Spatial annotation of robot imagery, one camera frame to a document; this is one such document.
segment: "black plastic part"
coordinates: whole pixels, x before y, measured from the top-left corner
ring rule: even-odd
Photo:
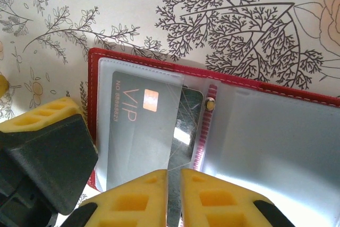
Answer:
[[[97,207],[97,204],[92,202],[77,208],[60,227],[84,227]]]
[[[53,226],[57,213],[75,208],[97,159],[80,114],[38,131],[0,132],[0,227]]]
[[[295,227],[275,205],[263,200],[254,201],[254,205],[273,227]]]

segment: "floral tablecloth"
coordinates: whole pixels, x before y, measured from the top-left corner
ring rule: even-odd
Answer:
[[[86,113],[91,47],[339,97],[339,7],[340,0],[0,0],[0,72],[11,85],[0,118],[63,96]]]

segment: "patterned background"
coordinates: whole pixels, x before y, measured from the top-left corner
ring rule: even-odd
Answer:
[[[70,96],[91,47],[340,96],[340,0],[0,0],[1,121]],[[92,196],[87,188],[84,196]]]

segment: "yellow rubber pad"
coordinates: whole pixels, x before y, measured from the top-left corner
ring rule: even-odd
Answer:
[[[71,98],[63,97],[0,123],[0,131],[36,131],[74,114],[83,112]]]
[[[84,227],[165,227],[167,171],[157,170],[84,201],[98,205]]]
[[[6,91],[9,89],[9,82],[6,80],[6,78],[0,74],[0,98],[6,93]]]
[[[185,227],[271,227],[253,204],[263,195],[191,169],[182,169]]]

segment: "card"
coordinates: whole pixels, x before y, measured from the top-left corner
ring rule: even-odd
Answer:
[[[167,226],[178,227],[181,217],[181,169],[190,167],[203,94],[182,88],[174,138],[168,163]]]
[[[167,167],[182,87],[112,75],[107,189]]]

